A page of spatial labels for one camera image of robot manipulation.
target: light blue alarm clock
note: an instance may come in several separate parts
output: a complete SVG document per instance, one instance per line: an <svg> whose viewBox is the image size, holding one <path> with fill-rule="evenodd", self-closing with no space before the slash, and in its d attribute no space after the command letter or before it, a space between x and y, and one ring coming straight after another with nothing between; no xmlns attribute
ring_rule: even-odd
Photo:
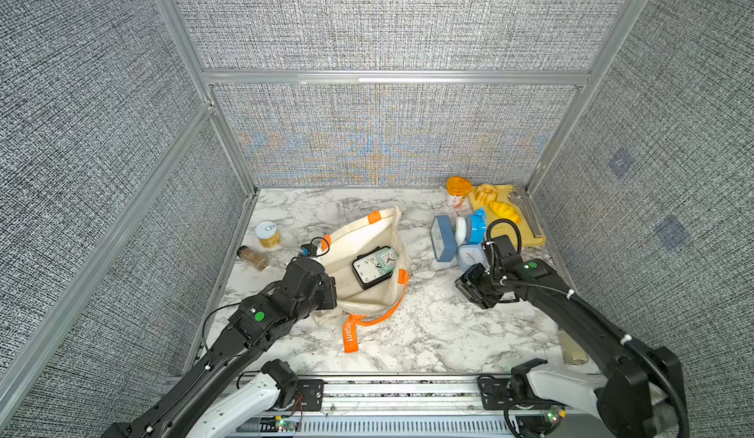
<svg viewBox="0 0 754 438"><path fill-rule="evenodd" d="M461 245L458 247L458 267L462 272L466 271L477 263L487 268L487 255L484 254L481 245Z"/></svg>
<svg viewBox="0 0 754 438"><path fill-rule="evenodd" d="M487 214L484 208L478 209L474 214L466 216L466 243L478 245L484 241L484 232L487 230Z"/></svg>

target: orange bag handle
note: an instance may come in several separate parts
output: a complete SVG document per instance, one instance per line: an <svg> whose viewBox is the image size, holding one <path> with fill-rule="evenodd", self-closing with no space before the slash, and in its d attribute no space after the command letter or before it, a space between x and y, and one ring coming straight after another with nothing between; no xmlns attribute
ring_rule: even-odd
<svg viewBox="0 0 754 438"><path fill-rule="evenodd" d="M382 214L379 213L379 210L376 210L372 214L367 216L366 220L370 221L370 225L372 225L373 223L378 223L382 220Z"/></svg>
<svg viewBox="0 0 754 438"><path fill-rule="evenodd" d="M333 244L333 238L329 235L326 235L322 238L322 251L329 250L329 246Z"/></svg>
<svg viewBox="0 0 754 438"><path fill-rule="evenodd" d="M388 320L390 317L392 317L393 314L395 314L395 311L401 305L403 298L406 297L406 290L409 288L409 272L405 269L400 270L398 272L398 282L403 285L403 294L401 295L401 298L398 300L398 302L396 302L389 311L385 312L382 317L365 322L361 319L367 317L366 315L351 314L348 320L353 320L353 323L355 323L356 325L361 325L362 327L371 327L372 325L377 325L378 323L384 322L385 320Z"/></svg>

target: marble tabletop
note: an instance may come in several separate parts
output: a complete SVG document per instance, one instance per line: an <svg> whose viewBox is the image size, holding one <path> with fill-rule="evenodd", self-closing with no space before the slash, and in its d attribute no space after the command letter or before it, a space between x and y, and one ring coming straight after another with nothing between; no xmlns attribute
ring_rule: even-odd
<svg viewBox="0 0 754 438"><path fill-rule="evenodd" d="M334 188L262 189L243 245L265 253L262 272L236 259L220 305L238 302L283 277L285 266L301 244L372 213L398 206L401 240L412 261L406 297L390 319L373 327L357 327L359 351L343 350L347 316L324 325L308 318L278 340L248 369L274 358L304 372L508 372L532 358L562 364L556 324L528 302L497 305L483 311L453 286L461 275L457 264L434 260L430 225L439 214L454 214L444 189ZM261 222L273 221L281 243L262 248L254 235ZM524 259L539 257L551 264L545 246L524 247ZM234 311L218 312L207 339L219 335Z"/></svg>

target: yellow cutting board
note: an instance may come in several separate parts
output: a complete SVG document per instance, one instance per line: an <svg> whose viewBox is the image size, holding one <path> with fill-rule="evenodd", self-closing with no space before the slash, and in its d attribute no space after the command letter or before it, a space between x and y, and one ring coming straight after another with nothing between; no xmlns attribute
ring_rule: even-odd
<svg viewBox="0 0 754 438"><path fill-rule="evenodd" d="M529 228L529 222L526 220L526 217L523 217L523 212L521 211L521 208L516 206L515 204L512 204L508 200L508 193L514 190L513 185L495 185L495 188L498 189L498 199L497 201L504 202L506 204L510 204L515 210L516 213L521 217L521 224L517 224L519 227L519 231L521 232L521 244L526 246L535 246L535 245L542 245L544 244L544 236L540 238L534 238L532 235L532 229ZM474 208L474 211L478 210L480 207L482 207L481 204L474 198L474 191L476 191L476 187L471 190L471 192L468 195L469 202L471 203L471 207ZM493 221L500 219L500 217L497 217L495 213L492 212L492 210L489 208L489 206L484 207L484 212L487 214L487 224L491 224ZM516 233L514 232L513 227L509 226L508 224L499 224L492 230L492 238L500 237L501 235L507 235L511 242L513 242L513 245L516 245Z"/></svg>

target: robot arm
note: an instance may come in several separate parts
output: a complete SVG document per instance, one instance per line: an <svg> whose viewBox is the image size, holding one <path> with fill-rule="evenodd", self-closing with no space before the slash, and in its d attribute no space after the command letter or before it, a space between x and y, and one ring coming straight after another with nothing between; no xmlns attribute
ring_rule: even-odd
<svg viewBox="0 0 754 438"><path fill-rule="evenodd" d="M170 392L130 424L112 424L102 438L183 438L225 387L294 323L335 306L335 280L313 259L295 258L281 281L241 301L212 348ZM278 376L285 383L284 375ZM278 404L286 405L295 387L275 380L283 392L276 396ZM260 406L269 398L259 395Z"/></svg>
<svg viewBox="0 0 754 438"><path fill-rule="evenodd" d="M288 363L272 360L253 380L207 410L188 433L188 438L225 438L249 417L260 415L275 405L287 408L293 402L295 390L296 374Z"/></svg>
<svg viewBox="0 0 754 438"><path fill-rule="evenodd" d="M514 301L531 302L569 333L602 372L584 375L531 360L511 370L505 400L556 400L601 418L621 438L654 436L676 423L681 432L688 431L678 358L665 347L650 349L606 320L543 260L524 262L508 236L489 240L492 226L483 242L490 268L472 266L456 287L482 309L507 302L502 297L510 292Z"/></svg>

